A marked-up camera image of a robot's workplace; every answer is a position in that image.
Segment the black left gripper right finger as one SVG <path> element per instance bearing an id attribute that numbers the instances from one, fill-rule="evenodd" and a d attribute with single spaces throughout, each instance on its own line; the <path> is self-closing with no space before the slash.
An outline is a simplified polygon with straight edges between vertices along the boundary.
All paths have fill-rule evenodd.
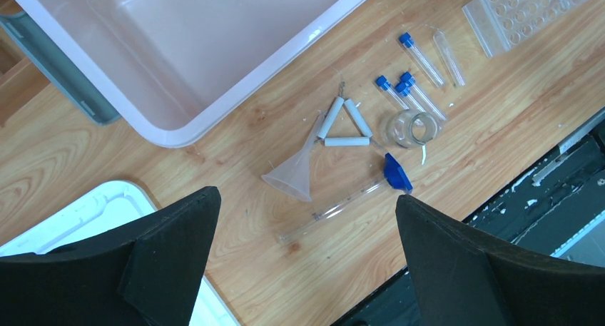
<path id="1" fill-rule="evenodd" d="M 604 269 L 464 224 L 411 195 L 395 209 L 423 325 L 602 325 Z"/>

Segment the clear test tube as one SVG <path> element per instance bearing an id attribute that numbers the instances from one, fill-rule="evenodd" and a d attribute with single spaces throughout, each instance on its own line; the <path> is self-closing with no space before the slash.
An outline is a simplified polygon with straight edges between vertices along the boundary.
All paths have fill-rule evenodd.
<path id="1" fill-rule="evenodd" d="M 466 80 L 444 32 L 440 29 L 437 29 L 433 33 L 433 41 L 453 80 L 454 86 L 465 86 Z"/>

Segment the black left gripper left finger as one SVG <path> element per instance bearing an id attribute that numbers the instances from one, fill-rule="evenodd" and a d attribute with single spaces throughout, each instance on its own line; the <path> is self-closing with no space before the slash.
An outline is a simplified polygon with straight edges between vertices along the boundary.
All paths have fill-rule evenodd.
<path id="1" fill-rule="evenodd" d="M 1 259 L 3 325 L 187 325 L 218 224 L 207 186 L 38 255 Z"/>

